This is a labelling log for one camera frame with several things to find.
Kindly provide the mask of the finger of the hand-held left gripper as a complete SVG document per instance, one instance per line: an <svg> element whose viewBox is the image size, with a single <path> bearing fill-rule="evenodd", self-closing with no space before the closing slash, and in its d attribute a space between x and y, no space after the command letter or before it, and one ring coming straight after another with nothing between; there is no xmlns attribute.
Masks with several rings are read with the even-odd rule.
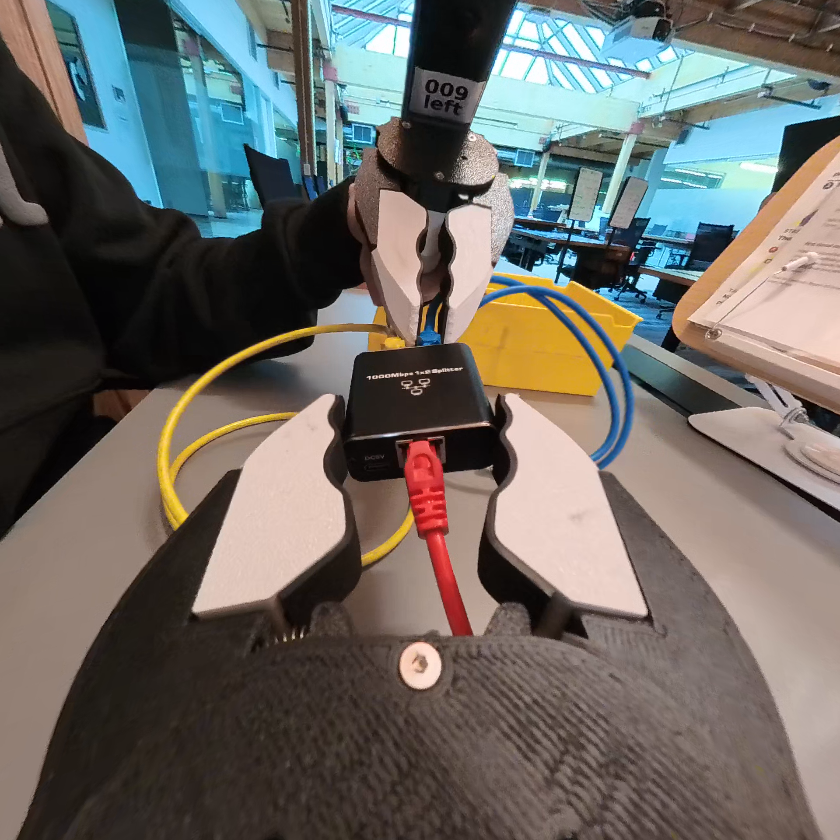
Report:
<svg viewBox="0 0 840 840"><path fill-rule="evenodd" d="M492 275L489 208L464 205L450 211L446 231L453 255L448 266L443 343L456 343L475 317Z"/></svg>
<svg viewBox="0 0 840 840"><path fill-rule="evenodd" d="M373 300L403 339L417 337L423 303L422 250L427 210L403 192L380 191L371 254Z"/></svg>

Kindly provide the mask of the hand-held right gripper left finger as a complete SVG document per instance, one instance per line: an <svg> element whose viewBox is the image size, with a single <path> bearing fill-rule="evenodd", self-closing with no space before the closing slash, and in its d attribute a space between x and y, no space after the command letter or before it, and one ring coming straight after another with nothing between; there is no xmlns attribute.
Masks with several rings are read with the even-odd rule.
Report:
<svg viewBox="0 0 840 840"><path fill-rule="evenodd" d="M323 395L246 459L192 612L309 621L361 578L361 544L341 439L345 403Z"/></svg>

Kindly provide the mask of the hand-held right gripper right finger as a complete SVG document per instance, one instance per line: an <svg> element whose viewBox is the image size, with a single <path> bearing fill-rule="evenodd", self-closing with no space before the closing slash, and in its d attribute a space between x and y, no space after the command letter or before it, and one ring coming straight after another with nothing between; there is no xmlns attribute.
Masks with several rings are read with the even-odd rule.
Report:
<svg viewBox="0 0 840 840"><path fill-rule="evenodd" d="M641 584L592 458L515 394L497 397L498 439L478 576L538 621L552 599L575 615L648 618Z"/></svg>

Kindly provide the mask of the black network splitter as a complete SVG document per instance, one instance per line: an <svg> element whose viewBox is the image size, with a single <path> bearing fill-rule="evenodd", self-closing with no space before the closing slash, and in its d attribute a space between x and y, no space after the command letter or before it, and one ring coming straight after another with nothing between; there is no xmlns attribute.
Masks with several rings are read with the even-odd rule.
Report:
<svg viewBox="0 0 840 840"><path fill-rule="evenodd" d="M497 423L465 343L359 354L343 424L343 452L358 481L403 477L407 450L426 440L445 472L490 467Z"/></svg>

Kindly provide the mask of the person's left forearm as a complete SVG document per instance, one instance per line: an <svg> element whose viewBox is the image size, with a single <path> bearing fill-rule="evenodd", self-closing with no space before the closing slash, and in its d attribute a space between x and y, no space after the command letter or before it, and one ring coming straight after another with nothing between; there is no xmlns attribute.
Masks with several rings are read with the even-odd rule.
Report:
<svg viewBox="0 0 840 840"><path fill-rule="evenodd" d="M307 203L269 203L259 228L236 238L204 238L183 213L147 211L121 272L155 311L206 327L303 320L362 282L347 225L351 180Z"/></svg>

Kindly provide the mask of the wooden office desk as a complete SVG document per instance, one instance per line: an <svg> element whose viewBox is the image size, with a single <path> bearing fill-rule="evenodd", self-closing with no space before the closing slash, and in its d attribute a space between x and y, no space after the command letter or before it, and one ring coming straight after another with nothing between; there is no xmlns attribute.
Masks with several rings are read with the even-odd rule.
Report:
<svg viewBox="0 0 840 840"><path fill-rule="evenodd" d="M686 245L678 239L644 236L640 245ZM520 268L531 271L546 257L561 257L568 252L575 254L576 261L571 269L558 264L556 280L566 275L580 286L594 291L607 288L614 290L621 283L623 264L627 259L627 248L613 243L612 239L586 238L567 233L549 233L516 226L509 235L503 249L503 256ZM682 287L693 285L704 271L686 270L684 266L656 266L646 261L641 275L647 274L660 280L674 282Z"/></svg>

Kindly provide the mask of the person's left hand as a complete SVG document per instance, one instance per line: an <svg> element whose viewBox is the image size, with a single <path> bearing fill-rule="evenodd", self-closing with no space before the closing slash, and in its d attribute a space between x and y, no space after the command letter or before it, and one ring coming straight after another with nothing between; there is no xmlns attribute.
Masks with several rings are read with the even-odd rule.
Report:
<svg viewBox="0 0 840 840"><path fill-rule="evenodd" d="M347 205L347 225L352 237L360 245L359 266L362 282L360 283L359 288L371 291L371 244L364 231L361 217L359 216L357 202L355 200L355 180L350 181Z"/></svg>

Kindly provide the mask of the yellow plastic bin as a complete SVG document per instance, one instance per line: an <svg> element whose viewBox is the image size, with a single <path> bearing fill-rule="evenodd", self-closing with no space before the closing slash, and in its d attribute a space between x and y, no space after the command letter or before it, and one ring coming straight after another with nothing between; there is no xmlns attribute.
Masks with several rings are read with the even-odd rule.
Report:
<svg viewBox="0 0 840 840"><path fill-rule="evenodd" d="M620 352L640 322L576 282L556 287L540 278L517 278L538 291L562 294L559 311L570 320L566 325L536 298L512 288L508 296L481 304L490 286L501 285L501 279L490 278L490 268L452 268L449 273L442 286L441 338L463 340L451 350L443 344L414 348L423 328L419 304L405 280L381 278L385 307L376 310L373 324L385 327L385 333L370 334L368 351L384 350L392 329L407 346L394 360L373 362L373 381L402 381L407 388L411 380L418 389L422 381L457 374L514 390L593 396L602 384L595 363L600 361L606 369L613 366L606 343Z"/></svg>

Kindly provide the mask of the white board on stand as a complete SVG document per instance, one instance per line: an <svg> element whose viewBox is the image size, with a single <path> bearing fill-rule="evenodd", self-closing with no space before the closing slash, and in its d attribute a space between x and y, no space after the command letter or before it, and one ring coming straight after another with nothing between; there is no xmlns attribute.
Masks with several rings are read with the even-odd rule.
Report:
<svg viewBox="0 0 840 840"><path fill-rule="evenodd" d="M630 228L647 191L647 180L628 176L617 194L612 214L607 222L608 227L615 230Z"/></svg>
<svg viewBox="0 0 840 840"><path fill-rule="evenodd" d="M592 220L602 181L603 172L585 166L579 168L566 214L568 221L587 224Z"/></svg>

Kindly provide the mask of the ceiling projector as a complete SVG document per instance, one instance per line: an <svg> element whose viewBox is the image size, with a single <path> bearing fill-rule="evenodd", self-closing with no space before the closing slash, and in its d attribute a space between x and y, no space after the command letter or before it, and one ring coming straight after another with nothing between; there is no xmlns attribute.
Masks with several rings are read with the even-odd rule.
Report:
<svg viewBox="0 0 840 840"><path fill-rule="evenodd" d="M604 64L617 60L625 67L635 66L664 51L673 34L673 22L668 17L627 17L606 32L599 60Z"/></svg>

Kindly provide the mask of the instruction sheet on wooden stand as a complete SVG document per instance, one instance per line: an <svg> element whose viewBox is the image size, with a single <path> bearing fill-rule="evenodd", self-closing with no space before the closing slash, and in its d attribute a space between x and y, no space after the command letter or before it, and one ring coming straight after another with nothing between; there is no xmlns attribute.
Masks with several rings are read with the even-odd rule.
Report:
<svg viewBox="0 0 840 840"><path fill-rule="evenodd" d="M698 280L676 307L673 328L677 337L690 348L743 373L759 390L766 407L694 414L689 417L689 425L787 485L838 511L838 436L811 423L805 403L838 413L839 362L838 377L818 381L808 374L820 374L823 370L809 365L800 369L799 375L774 365L757 371L741 356L724 359L718 355L723 350L721 346L709 349L695 345L692 339L684 340L678 322L679 309L681 304L692 302L691 292Z"/></svg>

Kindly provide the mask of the person's black hoodie torso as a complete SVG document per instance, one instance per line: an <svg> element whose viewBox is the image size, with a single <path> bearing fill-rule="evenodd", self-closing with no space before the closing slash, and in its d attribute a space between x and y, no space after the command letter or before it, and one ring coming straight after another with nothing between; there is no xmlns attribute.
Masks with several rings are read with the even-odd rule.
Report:
<svg viewBox="0 0 840 840"><path fill-rule="evenodd" d="M184 218L72 137L2 43L2 534L108 368L106 331Z"/></svg>

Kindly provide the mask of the printed instruction sheet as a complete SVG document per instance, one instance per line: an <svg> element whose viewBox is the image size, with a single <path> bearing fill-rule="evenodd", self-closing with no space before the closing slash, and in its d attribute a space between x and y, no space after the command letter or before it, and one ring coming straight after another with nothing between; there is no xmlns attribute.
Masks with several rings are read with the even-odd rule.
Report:
<svg viewBox="0 0 840 840"><path fill-rule="evenodd" d="M755 370L838 377L839 140L815 152L700 277L680 305L684 340Z"/></svg>

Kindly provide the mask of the black monitor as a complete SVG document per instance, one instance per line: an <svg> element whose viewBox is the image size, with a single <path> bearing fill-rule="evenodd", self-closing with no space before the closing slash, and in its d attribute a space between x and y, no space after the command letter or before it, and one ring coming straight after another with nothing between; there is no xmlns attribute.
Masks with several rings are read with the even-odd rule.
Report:
<svg viewBox="0 0 840 840"><path fill-rule="evenodd" d="M777 193L804 163L838 137L839 123L839 117L835 116L785 126L771 187L772 193Z"/></svg>

